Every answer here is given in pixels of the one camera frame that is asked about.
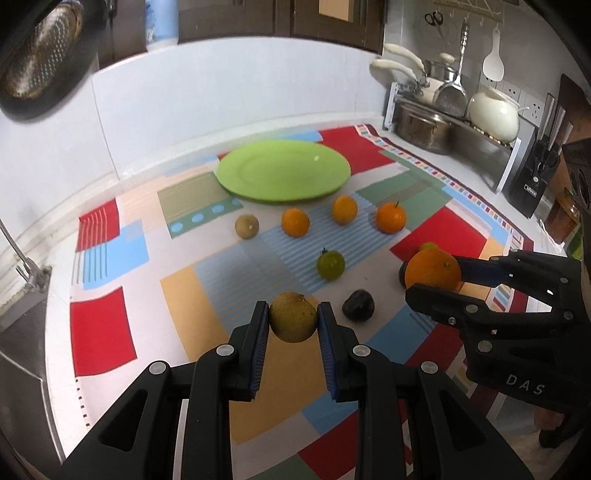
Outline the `person's right hand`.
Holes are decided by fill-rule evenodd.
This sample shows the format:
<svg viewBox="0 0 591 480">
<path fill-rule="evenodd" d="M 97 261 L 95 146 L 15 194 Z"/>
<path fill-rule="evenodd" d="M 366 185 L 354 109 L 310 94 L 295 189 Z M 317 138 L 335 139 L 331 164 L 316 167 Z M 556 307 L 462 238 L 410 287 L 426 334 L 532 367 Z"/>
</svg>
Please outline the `person's right hand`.
<svg viewBox="0 0 591 480">
<path fill-rule="evenodd" d="M 582 428 L 586 415 L 581 411 L 561 414 L 536 407 L 534 421 L 539 428 L 539 444 L 542 448 L 558 448 L 574 437 Z"/>
</svg>

